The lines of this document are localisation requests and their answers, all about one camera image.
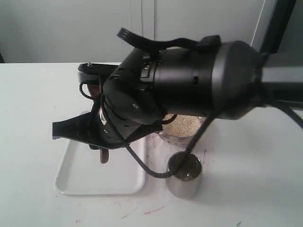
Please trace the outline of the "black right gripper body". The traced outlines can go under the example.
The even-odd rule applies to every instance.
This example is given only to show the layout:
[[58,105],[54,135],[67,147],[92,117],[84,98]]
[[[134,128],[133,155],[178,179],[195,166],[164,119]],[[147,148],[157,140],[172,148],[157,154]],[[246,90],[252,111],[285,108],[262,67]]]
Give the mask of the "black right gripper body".
[[165,111],[153,78],[163,54],[135,48],[106,80],[90,84],[100,91],[91,109],[91,148],[119,148],[163,130]]

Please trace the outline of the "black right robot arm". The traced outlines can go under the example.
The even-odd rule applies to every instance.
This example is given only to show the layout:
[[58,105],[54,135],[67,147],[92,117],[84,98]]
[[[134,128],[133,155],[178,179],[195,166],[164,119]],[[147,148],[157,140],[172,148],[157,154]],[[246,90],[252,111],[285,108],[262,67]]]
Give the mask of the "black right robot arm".
[[237,120],[263,106],[263,95],[303,108],[303,59],[261,54],[242,41],[220,36],[200,41],[153,41],[121,29],[133,50],[118,66],[81,65],[82,83],[99,84],[89,113],[53,123],[53,138],[116,149],[162,130],[167,114]]

